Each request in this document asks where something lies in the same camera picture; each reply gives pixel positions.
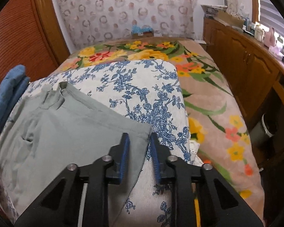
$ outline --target cabinet door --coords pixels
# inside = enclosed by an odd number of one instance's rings
[[[212,23],[210,19],[204,18],[203,40],[210,45],[211,43]]]
[[[32,0],[9,0],[0,12],[0,79],[16,65],[31,81],[44,78],[58,64],[36,20]]]
[[[236,94],[236,88],[245,79],[247,71],[246,58],[251,53],[250,44],[243,37],[231,33],[229,37],[229,50],[227,51],[227,60],[223,68],[229,87],[233,94]]]
[[[246,79],[240,87],[236,99],[244,118],[248,121],[263,103],[276,81],[279,70],[270,58],[254,50],[247,59]]]
[[[225,61],[226,61],[226,54],[228,49],[228,35],[226,34],[226,27],[223,25],[218,25],[215,28],[214,38],[212,41],[212,52],[209,53],[210,56],[213,58],[214,62],[217,64],[221,72],[223,73],[226,70]]]

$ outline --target blue object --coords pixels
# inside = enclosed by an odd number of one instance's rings
[[[160,163],[153,135],[150,136],[149,146],[151,147],[151,157],[153,159],[156,182],[159,183],[161,181]]]
[[[144,27],[144,28],[141,28],[137,25],[133,25],[132,29],[131,29],[131,33],[132,34],[141,34],[141,33],[144,33],[144,32],[153,32],[153,29],[151,27]]]
[[[24,76],[22,80],[20,81],[20,83],[15,87],[13,91],[13,96],[11,97],[11,100],[8,103],[6,111],[0,121],[0,133],[2,132],[2,129],[6,123],[6,120],[8,119],[8,116],[10,115],[17,101],[20,99],[20,97],[23,95],[26,88],[28,87],[29,80],[30,80],[29,77]]]
[[[15,87],[25,76],[25,66],[18,65],[11,69],[0,84],[0,122],[14,94]]]
[[[126,170],[126,162],[127,162],[127,157],[128,157],[128,152],[129,152],[129,136],[126,133],[126,137],[125,137],[125,143],[124,143],[124,150],[123,150],[123,154],[121,157],[121,161],[120,161],[120,182],[122,182],[123,177],[125,175],[125,170]]]

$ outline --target cardboard box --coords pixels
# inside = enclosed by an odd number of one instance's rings
[[[140,38],[153,37],[153,36],[154,36],[154,32],[148,31],[148,32],[142,32],[141,34],[134,33],[132,34],[132,39],[140,39]]]
[[[219,11],[216,18],[219,18],[220,20],[225,21],[228,23],[230,26],[237,26],[239,28],[243,27],[244,20],[243,19],[238,19],[224,11]]]

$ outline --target wooden wardrobe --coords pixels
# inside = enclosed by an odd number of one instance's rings
[[[61,62],[54,55],[38,17],[35,0],[9,0],[0,12],[0,83],[16,65],[31,81],[44,78]]]

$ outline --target wooden countertop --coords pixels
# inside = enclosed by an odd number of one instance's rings
[[[264,45],[264,43],[259,42],[257,39],[255,39],[252,36],[247,35],[246,33],[242,33],[239,31],[236,31],[235,29],[231,28],[230,25],[226,25],[227,23],[222,23],[218,20],[215,19],[215,21],[219,22],[220,24],[229,27],[230,30],[232,30],[233,33],[236,33],[238,35],[243,36],[246,40],[248,40],[249,42],[251,42],[251,44],[260,49],[263,50],[265,52],[267,52],[268,57],[271,59],[272,62],[275,63],[276,67],[280,70],[280,72],[284,75],[284,63],[278,59],[276,59],[269,51],[268,48]]]

